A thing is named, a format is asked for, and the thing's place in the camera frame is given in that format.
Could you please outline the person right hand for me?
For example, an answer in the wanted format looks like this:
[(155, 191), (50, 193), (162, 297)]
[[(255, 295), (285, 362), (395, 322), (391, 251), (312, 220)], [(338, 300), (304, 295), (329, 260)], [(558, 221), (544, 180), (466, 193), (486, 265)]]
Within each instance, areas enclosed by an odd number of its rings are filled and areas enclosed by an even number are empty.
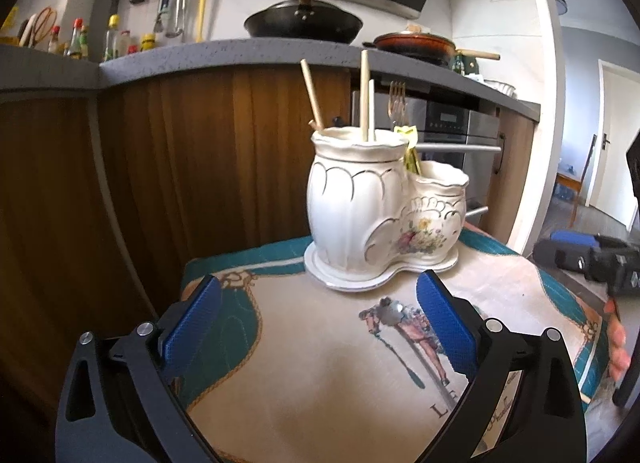
[(631, 357), (626, 350), (626, 331), (617, 316), (616, 302), (610, 298), (604, 312), (608, 316), (608, 374), (619, 382), (629, 368)]

